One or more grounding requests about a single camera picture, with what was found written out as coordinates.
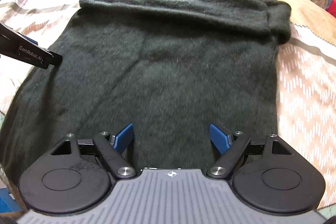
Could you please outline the dark green knit sweater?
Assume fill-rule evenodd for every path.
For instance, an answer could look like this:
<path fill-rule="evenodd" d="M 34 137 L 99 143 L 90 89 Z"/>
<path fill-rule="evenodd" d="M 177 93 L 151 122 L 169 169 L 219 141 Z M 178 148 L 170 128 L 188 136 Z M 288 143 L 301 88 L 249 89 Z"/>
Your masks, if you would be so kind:
<path fill-rule="evenodd" d="M 20 175 L 65 134 L 134 125 L 137 169 L 208 168 L 209 125 L 256 139 L 277 132 L 276 59 L 290 39 L 278 0 L 80 0 L 33 68 L 1 128 L 1 165 Z"/>

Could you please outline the tan patterned bed sheet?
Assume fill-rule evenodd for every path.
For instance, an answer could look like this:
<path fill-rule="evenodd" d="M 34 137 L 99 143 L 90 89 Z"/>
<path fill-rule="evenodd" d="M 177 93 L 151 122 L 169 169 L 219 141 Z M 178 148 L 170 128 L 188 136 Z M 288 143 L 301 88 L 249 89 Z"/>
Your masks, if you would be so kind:
<path fill-rule="evenodd" d="M 310 0 L 291 6 L 291 40 L 280 47 L 278 131 L 324 176 L 320 207 L 335 204 L 335 18 Z M 1 0 L 1 22 L 49 47 L 79 0 Z"/>

